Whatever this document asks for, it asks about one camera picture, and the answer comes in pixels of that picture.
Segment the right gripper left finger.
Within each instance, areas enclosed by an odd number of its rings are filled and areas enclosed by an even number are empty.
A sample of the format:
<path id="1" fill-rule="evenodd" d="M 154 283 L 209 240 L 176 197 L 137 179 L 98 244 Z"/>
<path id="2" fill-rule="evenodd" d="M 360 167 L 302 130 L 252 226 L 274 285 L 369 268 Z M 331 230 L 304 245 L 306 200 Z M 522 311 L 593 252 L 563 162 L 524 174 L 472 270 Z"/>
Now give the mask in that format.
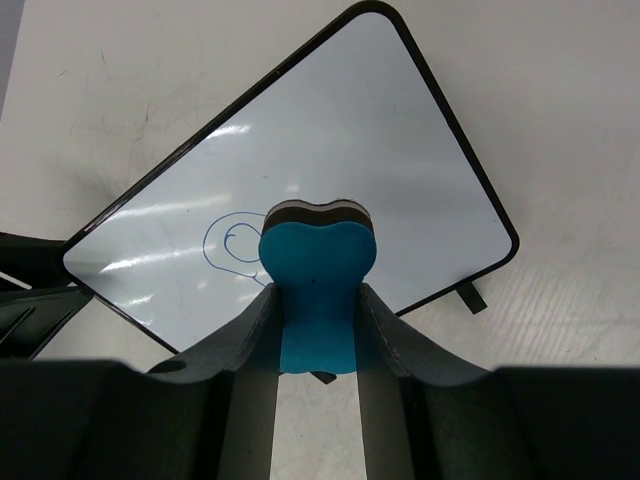
<path id="1" fill-rule="evenodd" d="M 280 293 L 142 373 L 112 360 L 1 365 L 5 479 L 265 479 Z"/>

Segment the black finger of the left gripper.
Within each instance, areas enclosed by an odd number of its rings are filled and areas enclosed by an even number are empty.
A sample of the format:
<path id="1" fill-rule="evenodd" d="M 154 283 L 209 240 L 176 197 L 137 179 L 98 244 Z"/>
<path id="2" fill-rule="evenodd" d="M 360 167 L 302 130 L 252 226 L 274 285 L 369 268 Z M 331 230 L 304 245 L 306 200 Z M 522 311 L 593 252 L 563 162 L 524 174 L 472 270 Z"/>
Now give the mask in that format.
<path id="1" fill-rule="evenodd" d="M 33 359 L 93 298 L 62 267 L 65 242 L 1 234 L 1 357 Z"/>

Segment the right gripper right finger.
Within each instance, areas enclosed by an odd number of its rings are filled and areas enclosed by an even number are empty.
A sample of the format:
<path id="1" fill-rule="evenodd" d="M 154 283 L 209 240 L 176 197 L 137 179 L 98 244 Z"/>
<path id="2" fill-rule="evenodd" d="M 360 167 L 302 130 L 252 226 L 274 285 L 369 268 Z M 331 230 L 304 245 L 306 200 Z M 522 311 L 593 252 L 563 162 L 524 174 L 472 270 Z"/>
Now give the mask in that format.
<path id="1" fill-rule="evenodd" d="M 635 368 L 501 367 L 450 353 L 368 285 L 357 379 L 371 479 L 635 479 Z"/>

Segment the blue bone-shaped eraser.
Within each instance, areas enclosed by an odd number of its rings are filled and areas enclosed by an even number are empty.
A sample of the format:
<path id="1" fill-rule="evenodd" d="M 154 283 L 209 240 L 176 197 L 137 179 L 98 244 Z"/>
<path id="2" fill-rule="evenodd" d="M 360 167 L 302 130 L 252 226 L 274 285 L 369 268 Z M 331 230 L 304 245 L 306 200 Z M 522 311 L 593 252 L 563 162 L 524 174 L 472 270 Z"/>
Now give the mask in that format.
<path id="1" fill-rule="evenodd" d="M 357 294 L 377 256 L 369 212 L 346 199 L 283 201 L 265 217 L 258 253 L 282 296 L 280 370 L 354 372 Z"/>

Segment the white whiteboard black frame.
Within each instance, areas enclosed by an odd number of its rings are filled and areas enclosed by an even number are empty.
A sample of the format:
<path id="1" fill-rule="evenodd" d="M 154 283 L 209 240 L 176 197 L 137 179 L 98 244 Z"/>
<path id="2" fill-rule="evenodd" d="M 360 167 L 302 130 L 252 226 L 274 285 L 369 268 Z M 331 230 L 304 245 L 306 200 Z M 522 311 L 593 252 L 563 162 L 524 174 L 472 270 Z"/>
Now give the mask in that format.
<path id="1" fill-rule="evenodd" d="M 359 2 L 65 245 L 79 285 L 172 352 L 273 281 L 268 211 L 346 199 L 370 214 L 365 280 L 397 314 L 508 263 L 520 240 L 406 23 Z"/>

